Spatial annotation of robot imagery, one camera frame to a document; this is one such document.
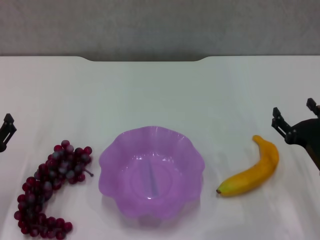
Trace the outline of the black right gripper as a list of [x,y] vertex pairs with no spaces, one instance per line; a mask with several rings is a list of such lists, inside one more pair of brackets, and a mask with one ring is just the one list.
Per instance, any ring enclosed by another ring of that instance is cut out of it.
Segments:
[[306,102],[308,109],[318,118],[303,120],[296,125],[296,131],[285,121],[280,110],[274,107],[272,110],[271,126],[284,138],[287,144],[297,144],[302,146],[316,167],[320,169],[320,106],[313,98],[308,98]]

